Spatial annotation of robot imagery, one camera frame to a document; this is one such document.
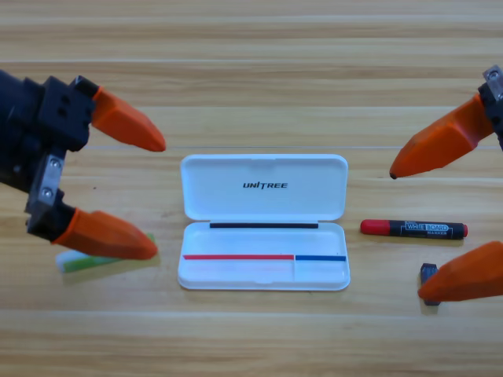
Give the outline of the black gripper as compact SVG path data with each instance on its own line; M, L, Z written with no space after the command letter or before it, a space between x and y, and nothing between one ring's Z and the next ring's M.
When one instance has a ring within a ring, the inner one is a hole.
M503 149L502 70L495 64L483 77L485 83L478 88L479 94L409 139L391 165L392 178L443 168L471 152L492 133Z
M59 185L66 154L87 144L90 123L126 145L166 150L147 115L82 76L39 84L1 73L1 182L27 193L28 233L55 240L70 225L75 208Z

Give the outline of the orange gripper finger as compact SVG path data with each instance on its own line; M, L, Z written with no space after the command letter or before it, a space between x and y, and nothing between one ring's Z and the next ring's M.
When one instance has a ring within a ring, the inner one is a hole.
M502 296L502 242L486 243L447 262L417 293L429 302Z
M158 253L155 243L135 225L103 211L87 213L79 208L53 244L106 258L148 260Z

